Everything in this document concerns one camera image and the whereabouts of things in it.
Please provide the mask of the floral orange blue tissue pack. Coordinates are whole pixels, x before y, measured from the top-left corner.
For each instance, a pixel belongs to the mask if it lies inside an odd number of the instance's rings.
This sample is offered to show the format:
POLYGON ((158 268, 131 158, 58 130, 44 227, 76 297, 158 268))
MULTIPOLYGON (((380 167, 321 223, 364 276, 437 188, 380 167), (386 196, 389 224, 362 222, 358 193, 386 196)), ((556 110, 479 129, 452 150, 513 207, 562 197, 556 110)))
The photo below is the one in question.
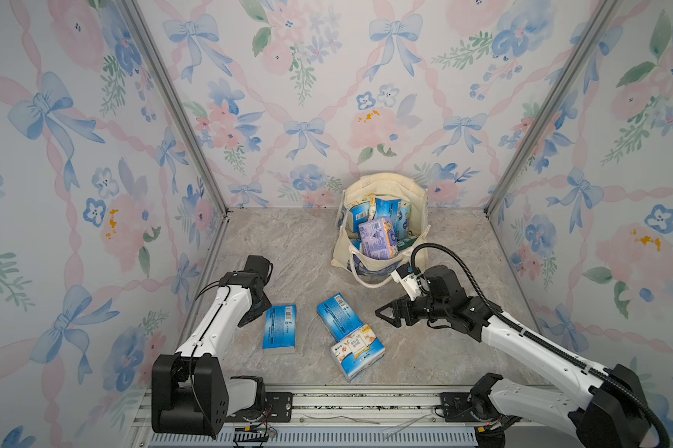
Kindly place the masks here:
POLYGON ((368 325, 364 325, 331 347, 336 365, 348 381, 380 360, 385 346, 368 325))

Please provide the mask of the cream canvas bag starry print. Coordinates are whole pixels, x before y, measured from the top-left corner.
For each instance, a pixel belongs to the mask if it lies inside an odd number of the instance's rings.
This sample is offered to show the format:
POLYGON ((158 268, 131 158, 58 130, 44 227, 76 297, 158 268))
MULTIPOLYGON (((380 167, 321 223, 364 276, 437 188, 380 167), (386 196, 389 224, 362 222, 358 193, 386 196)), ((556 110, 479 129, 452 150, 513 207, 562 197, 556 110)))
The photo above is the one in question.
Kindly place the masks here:
POLYGON ((366 175, 344 190, 331 264, 369 289, 409 263, 430 231, 428 195, 415 180, 391 173, 366 175))

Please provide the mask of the purple tissue pack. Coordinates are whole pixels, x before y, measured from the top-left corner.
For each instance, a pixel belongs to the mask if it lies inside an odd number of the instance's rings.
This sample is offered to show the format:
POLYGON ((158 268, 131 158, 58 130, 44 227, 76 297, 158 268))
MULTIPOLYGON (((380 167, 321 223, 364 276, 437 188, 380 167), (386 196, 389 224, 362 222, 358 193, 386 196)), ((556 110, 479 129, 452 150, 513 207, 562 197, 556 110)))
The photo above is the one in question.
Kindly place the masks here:
POLYGON ((386 261, 396 257, 397 239, 390 218, 377 218, 359 226, 361 252, 371 259, 386 261))

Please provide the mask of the blue tissue pack barcode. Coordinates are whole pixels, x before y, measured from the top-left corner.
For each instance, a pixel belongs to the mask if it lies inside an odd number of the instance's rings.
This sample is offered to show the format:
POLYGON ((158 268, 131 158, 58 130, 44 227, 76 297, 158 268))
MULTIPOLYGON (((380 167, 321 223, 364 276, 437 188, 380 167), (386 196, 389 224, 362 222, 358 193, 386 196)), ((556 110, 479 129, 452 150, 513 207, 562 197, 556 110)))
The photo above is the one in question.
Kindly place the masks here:
POLYGON ((383 199, 376 197, 373 202, 374 218, 390 218, 396 221, 399 218, 399 210, 402 201, 400 199, 383 199))

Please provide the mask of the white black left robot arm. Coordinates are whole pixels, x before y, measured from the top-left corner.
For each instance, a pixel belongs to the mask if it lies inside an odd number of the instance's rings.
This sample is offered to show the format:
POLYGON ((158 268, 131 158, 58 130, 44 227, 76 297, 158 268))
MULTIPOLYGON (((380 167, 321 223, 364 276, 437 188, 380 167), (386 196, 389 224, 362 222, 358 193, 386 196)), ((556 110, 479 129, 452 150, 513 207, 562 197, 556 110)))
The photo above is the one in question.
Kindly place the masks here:
POLYGON ((172 354, 151 370, 151 425, 155 433, 215 438, 230 416, 260 418, 267 412, 264 380, 227 377, 222 362, 237 329, 265 314, 273 263, 247 257, 244 268, 225 274, 206 291, 215 295, 207 315, 172 354))

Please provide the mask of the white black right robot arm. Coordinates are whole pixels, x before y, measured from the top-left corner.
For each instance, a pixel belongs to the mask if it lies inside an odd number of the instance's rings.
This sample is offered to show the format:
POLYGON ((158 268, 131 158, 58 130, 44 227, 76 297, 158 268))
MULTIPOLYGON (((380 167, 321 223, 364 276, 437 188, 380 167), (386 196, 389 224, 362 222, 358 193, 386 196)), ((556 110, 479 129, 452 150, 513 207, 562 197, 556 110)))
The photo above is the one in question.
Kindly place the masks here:
POLYGON ((585 447, 639 447, 654 429, 640 380, 627 367, 607 368, 552 345, 497 304, 467 295, 457 274, 444 265, 425 273, 405 266, 392 272, 392 278, 406 293, 378 308, 377 317, 396 328, 424 322, 434 330, 455 330, 506 353, 553 386, 532 388, 485 373, 467 398, 443 399, 446 420, 467 414, 490 424, 482 433, 491 437, 530 420, 585 447))

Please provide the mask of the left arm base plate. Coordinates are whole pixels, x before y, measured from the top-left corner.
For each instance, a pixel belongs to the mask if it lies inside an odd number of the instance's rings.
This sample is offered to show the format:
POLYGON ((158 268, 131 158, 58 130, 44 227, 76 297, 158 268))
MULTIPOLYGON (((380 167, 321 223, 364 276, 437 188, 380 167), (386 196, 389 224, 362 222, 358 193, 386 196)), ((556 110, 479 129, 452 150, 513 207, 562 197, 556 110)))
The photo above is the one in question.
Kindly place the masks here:
POLYGON ((229 423, 289 423, 292 419, 295 395, 290 392, 266 392, 257 397, 256 405, 240 410, 226 418, 229 423))

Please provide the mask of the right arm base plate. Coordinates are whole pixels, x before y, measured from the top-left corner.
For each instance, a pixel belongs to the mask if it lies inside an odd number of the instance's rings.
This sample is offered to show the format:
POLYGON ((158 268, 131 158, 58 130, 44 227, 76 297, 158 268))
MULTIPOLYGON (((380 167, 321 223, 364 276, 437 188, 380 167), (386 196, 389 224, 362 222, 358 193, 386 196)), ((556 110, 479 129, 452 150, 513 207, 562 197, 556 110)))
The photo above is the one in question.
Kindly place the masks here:
POLYGON ((443 392, 439 394, 435 413, 447 423, 476 423, 478 418, 467 392, 443 392))

